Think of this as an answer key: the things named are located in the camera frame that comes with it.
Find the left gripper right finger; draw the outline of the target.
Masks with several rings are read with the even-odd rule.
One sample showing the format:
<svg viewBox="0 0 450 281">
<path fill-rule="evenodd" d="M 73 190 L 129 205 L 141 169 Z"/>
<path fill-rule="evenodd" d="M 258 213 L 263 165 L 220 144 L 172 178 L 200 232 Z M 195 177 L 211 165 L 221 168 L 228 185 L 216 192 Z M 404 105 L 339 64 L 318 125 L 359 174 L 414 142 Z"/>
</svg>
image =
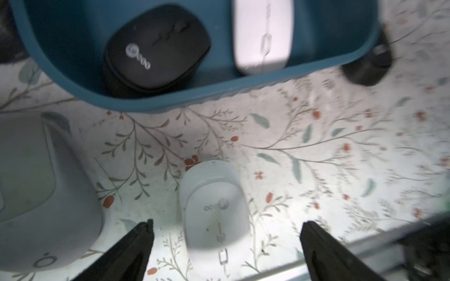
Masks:
<svg viewBox="0 0 450 281">
<path fill-rule="evenodd" d="M 303 223 L 300 242 L 313 281 L 383 280 L 314 221 Z"/>
</svg>

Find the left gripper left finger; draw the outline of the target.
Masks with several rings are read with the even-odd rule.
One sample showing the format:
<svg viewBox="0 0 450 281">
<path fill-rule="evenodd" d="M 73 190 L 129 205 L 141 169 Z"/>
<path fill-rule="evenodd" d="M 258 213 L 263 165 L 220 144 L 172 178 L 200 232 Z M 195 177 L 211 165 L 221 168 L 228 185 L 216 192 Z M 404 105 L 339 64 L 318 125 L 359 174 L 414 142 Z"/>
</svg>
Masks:
<svg viewBox="0 0 450 281">
<path fill-rule="evenodd" d="M 76 281 L 141 281 L 154 244 L 154 221 L 137 224 Z"/>
</svg>

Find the light grey computer mouse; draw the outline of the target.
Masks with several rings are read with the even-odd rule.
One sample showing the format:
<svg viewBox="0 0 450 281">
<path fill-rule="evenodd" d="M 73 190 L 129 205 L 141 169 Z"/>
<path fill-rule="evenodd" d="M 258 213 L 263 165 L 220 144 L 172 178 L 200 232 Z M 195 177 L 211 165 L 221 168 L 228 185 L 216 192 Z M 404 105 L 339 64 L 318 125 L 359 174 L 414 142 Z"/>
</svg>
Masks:
<svg viewBox="0 0 450 281">
<path fill-rule="evenodd" d="M 1 122 L 1 270 L 78 260 L 98 239 L 96 191 L 61 134 L 38 115 Z"/>
</svg>

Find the white slim computer mouse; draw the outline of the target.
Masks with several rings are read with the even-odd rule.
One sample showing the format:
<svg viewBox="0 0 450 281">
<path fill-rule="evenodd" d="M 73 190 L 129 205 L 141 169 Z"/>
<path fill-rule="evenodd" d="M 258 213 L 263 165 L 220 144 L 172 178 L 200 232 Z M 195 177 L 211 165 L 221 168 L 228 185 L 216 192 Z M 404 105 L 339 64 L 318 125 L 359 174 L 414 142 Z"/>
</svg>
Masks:
<svg viewBox="0 0 450 281">
<path fill-rule="evenodd" d="M 228 277 L 251 248 L 250 212 L 234 167 L 222 160 L 190 168 L 179 187 L 186 249 L 203 278 Z"/>
</svg>

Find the black computer mouse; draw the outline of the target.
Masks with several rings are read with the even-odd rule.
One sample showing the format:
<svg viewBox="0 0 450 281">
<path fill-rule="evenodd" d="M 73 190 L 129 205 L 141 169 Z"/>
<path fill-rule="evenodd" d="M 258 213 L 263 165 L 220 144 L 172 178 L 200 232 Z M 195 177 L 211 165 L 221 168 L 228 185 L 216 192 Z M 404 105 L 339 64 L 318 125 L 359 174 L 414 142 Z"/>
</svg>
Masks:
<svg viewBox="0 0 450 281">
<path fill-rule="evenodd" d="M 374 47 L 359 59 L 341 66 L 344 76 L 353 84 L 366 87 L 378 84 L 393 64 L 393 52 L 384 29 Z"/>
<path fill-rule="evenodd" d="M 176 4 L 160 5 L 126 23 L 109 39 L 103 77 L 109 94 L 132 99 L 183 88 L 212 47 L 200 20 Z"/>
</svg>

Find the teal plastic storage box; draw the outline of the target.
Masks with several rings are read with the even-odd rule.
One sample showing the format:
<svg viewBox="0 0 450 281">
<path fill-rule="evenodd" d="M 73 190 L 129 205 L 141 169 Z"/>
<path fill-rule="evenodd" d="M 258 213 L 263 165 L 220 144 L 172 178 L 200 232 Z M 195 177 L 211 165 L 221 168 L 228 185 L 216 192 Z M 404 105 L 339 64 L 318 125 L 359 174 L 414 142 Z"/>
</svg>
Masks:
<svg viewBox="0 0 450 281">
<path fill-rule="evenodd" d="M 365 55 L 380 34 L 377 1 L 295 1 L 294 40 L 286 68 L 242 76 L 232 54 L 230 1 L 180 1 L 204 24 L 212 48 L 189 84 L 161 96 L 125 100 L 110 96 L 101 64 L 107 41 L 161 1 L 11 1 L 28 53 L 58 86 L 97 107 L 157 112 L 204 103 L 339 66 Z"/>
</svg>

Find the floral table mat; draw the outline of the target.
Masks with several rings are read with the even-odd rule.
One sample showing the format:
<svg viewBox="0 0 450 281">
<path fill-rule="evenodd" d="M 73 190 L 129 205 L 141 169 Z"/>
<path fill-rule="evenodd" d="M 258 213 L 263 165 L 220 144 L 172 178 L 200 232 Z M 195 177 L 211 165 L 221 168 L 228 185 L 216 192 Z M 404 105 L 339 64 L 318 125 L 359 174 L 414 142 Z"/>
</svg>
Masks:
<svg viewBox="0 0 450 281">
<path fill-rule="evenodd" d="M 372 87 L 341 68 L 156 114 L 78 100 L 33 59 L 1 66 L 1 118 L 37 113 L 86 165 L 105 225 L 76 262 L 2 272 L 68 281 L 139 222 L 155 222 L 147 281 L 196 281 L 178 207 L 185 172 L 213 158 L 243 179 L 251 242 L 221 281 L 299 261 L 315 221 L 344 244 L 450 209 L 450 3 L 380 1 L 393 64 Z"/>
</svg>

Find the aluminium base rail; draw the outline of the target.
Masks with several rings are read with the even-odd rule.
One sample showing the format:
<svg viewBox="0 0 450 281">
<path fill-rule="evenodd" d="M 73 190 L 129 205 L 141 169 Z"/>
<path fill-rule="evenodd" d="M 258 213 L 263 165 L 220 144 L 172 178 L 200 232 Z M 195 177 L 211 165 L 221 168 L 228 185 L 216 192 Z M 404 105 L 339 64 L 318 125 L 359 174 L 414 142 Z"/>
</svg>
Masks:
<svg viewBox="0 0 450 281">
<path fill-rule="evenodd" d="M 435 215 L 345 246 L 382 281 L 447 281 L 450 214 Z M 254 281 L 312 281 L 305 258 L 252 277 Z"/>
</svg>

